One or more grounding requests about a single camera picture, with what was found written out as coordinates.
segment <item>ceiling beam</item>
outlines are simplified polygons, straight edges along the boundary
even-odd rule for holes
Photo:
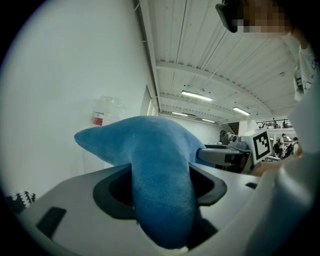
[[[199,112],[194,111],[194,110],[188,110],[188,109],[180,108],[180,107],[177,107],[177,106],[162,105],[162,111],[163,110],[167,110],[169,112],[189,113],[189,114],[195,115],[197,118],[208,119],[208,120],[215,121],[215,122],[219,122],[220,120],[225,120],[225,118],[221,118],[221,117],[218,117],[218,116],[212,116],[212,115],[208,115],[208,114],[205,114],[205,113],[199,113]]]
[[[157,68],[156,68],[156,56],[155,56],[154,41],[152,36],[152,27],[151,27],[151,21],[150,21],[148,0],[140,0],[139,3],[140,3],[140,10],[142,14],[143,24],[144,24],[144,31],[146,35],[147,45],[149,49],[149,56],[151,61],[152,73],[154,77],[156,94],[159,96],[160,90],[159,90],[158,74],[157,74]],[[161,111],[161,99],[159,97],[157,99],[158,99],[159,110]]]
[[[295,109],[295,106],[290,106],[290,107],[285,107],[282,109],[277,109],[277,110],[273,110],[272,111],[272,117],[273,118],[283,118],[285,116],[287,116],[289,113],[291,113],[293,110]],[[229,123],[228,120],[230,120],[231,118],[228,118],[226,121],[224,121],[223,123]],[[270,119],[270,116],[266,113],[257,113],[257,114],[252,114],[250,116],[247,116],[245,118],[246,121],[250,121],[250,120],[261,120],[261,119]],[[233,122],[241,122],[243,121],[243,119],[241,120],[239,119],[235,119]]]
[[[164,94],[164,93],[161,93],[160,97],[164,98],[164,99],[170,99],[170,100],[175,100],[175,101],[180,101],[180,102],[186,102],[186,103],[189,102],[188,98],[174,96],[174,95],[168,95],[168,94]],[[232,117],[235,117],[235,116],[236,117],[240,117],[241,116],[240,114],[235,113],[235,112],[233,112],[231,110],[228,110],[228,109],[225,109],[225,108],[222,108],[222,107],[219,107],[219,106],[215,106],[215,105],[212,105],[210,103],[204,103],[204,102],[201,102],[201,101],[197,101],[196,104],[200,105],[200,106],[203,106],[203,107],[206,107],[208,109],[212,109],[212,110],[223,112],[225,114],[231,115]]]
[[[188,120],[188,121],[192,121],[192,122],[198,122],[198,123],[201,123],[201,124],[206,124],[206,125],[211,125],[211,126],[219,126],[220,127],[220,124],[218,124],[218,123],[212,123],[212,122],[207,122],[207,121],[202,121],[202,120],[200,121],[200,120],[191,119],[191,118],[188,118],[188,117],[183,117],[183,116],[178,116],[178,115],[173,115],[173,114],[166,114],[166,113],[163,113],[163,112],[160,112],[159,116],[184,119],[184,120]]]
[[[270,116],[272,115],[272,111],[265,105],[261,100],[256,98],[253,94],[248,92],[247,90],[243,89],[239,85],[222,78],[216,74],[211,74],[210,72],[201,70],[199,68],[191,67],[191,66],[185,66],[182,64],[176,64],[171,62],[164,62],[164,61],[157,61],[156,62],[156,68],[158,70],[171,70],[176,72],[185,72],[189,73],[193,76],[205,79],[205,80],[211,80],[212,82],[218,82],[224,86],[228,86],[229,88],[233,89],[234,91],[238,92],[239,94],[246,96],[253,100],[258,106],[260,106],[266,113],[268,113]]]

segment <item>blue plush toy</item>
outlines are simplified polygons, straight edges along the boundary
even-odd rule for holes
[[[137,116],[74,136],[85,150],[114,165],[132,165],[132,202],[137,220],[159,246],[187,243],[198,206],[189,163],[202,163],[205,146],[175,121]]]

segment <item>fluorescent light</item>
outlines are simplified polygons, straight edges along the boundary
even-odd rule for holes
[[[215,123],[215,121],[211,121],[211,120],[207,120],[207,119],[202,119],[203,121],[207,121],[207,122],[210,122],[210,123]]]
[[[176,112],[172,112],[172,114],[174,115],[179,115],[179,116],[183,116],[183,117],[187,117],[187,114],[181,114],[181,113],[176,113]]]
[[[186,96],[190,96],[190,97],[195,97],[195,98],[198,98],[198,99],[201,99],[201,100],[205,100],[205,101],[212,101],[212,98],[209,98],[209,97],[206,97],[206,96],[202,96],[200,94],[197,94],[197,93],[193,93],[193,92],[190,92],[190,91],[185,91],[183,90],[182,91],[182,95],[186,95]]]
[[[235,111],[238,111],[238,112],[246,115],[246,116],[250,116],[250,115],[251,115],[250,113],[248,113],[248,112],[246,112],[246,111],[244,111],[244,110],[242,110],[242,109],[240,109],[240,108],[238,108],[238,107],[236,107],[236,106],[235,106],[233,109],[234,109]]]

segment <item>ceiling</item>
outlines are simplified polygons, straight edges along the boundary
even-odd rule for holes
[[[290,38],[231,33],[220,0],[140,0],[160,113],[189,113],[219,124],[284,117],[296,105],[298,45]],[[182,91],[212,98],[207,102]]]

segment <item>railing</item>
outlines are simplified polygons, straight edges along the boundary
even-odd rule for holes
[[[264,122],[256,122],[259,126],[259,129],[267,128],[267,129],[287,129],[292,128],[292,124],[288,119],[280,119],[280,120],[271,120]]]

